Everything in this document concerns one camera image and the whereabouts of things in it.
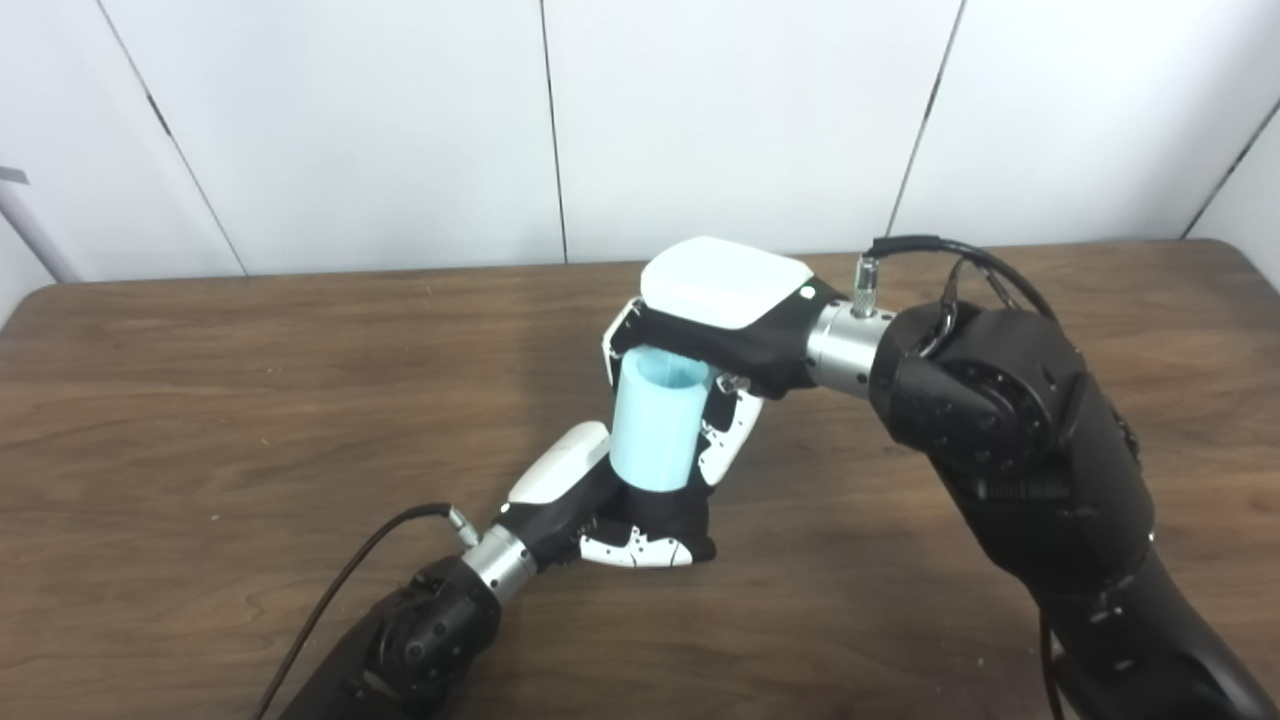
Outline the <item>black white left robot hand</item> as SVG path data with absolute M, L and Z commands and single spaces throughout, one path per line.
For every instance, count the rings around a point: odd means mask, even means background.
M 678 489 L 640 489 L 614 471 L 609 450 L 603 423 L 572 427 L 517 479 L 495 527 L 521 543 L 536 571 L 575 560 L 636 569 L 714 560 L 713 486 L 701 469 L 694 462 Z

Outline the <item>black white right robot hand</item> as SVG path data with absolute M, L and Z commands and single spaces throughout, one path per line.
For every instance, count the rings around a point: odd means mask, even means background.
M 703 236 L 659 252 L 602 337 L 614 471 L 666 492 L 695 462 L 719 484 L 764 404 L 813 387 L 810 333 L 844 300 L 808 264 L 744 243 Z

